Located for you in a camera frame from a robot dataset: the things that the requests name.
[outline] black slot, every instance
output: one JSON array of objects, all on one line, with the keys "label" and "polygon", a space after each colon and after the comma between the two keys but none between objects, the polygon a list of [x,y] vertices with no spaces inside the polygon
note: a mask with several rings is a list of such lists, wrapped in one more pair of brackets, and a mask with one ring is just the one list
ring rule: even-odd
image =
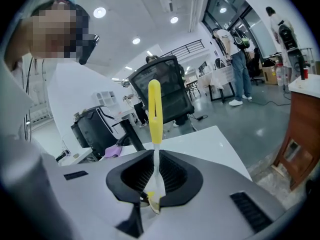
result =
[{"label": "black slot", "polygon": [[272,223],[245,192],[234,193],[230,197],[255,233],[265,229]]},{"label": "black slot", "polygon": [[76,179],[76,178],[85,176],[85,175],[87,175],[87,174],[88,174],[88,173],[87,173],[86,171],[80,170],[80,171],[77,171],[77,172],[65,174],[65,175],[63,175],[63,176],[65,177],[65,179],[66,179],[67,181],[69,181],[69,180],[73,180],[73,179]]}]

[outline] concrete floor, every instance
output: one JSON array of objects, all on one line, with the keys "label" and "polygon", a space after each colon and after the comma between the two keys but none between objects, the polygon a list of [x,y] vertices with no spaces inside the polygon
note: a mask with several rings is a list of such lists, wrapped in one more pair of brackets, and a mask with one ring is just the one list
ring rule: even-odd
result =
[{"label": "concrete floor", "polygon": [[[274,103],[258,105],[243,101],[243,105],[232,107],[228,99],[224,104],[220,100],[210,101],[207,96],[193,99],[194,116],[208,117],[197,121],[191,118],[193,126],[202,130],[218,126],[220,131],[232,145],[243,164],[250,167],[273,153],[282,143],[285,136],[290,114],[290,105],[276,106]],[[277,104],[288,104],[290,101],[283,96],[283,90],[277,85],[260,84],[252,86],[252,101],[265,104],[274,101]],[[151,141],[149,126],[138,128],[136,132],[142,143]],[[174,128],[172,122],[163,126],[166,138],[172,138],[193,132],[190,123]]]}]

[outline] air vent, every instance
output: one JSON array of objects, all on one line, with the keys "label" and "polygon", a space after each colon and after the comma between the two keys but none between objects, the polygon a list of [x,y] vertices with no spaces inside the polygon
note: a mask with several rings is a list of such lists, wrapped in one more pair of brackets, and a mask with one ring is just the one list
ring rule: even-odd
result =
[{"label": "air vent", "polygon": [[272,223],[245,192],[234,193],[230,197],[255,233],[265,229]]}]

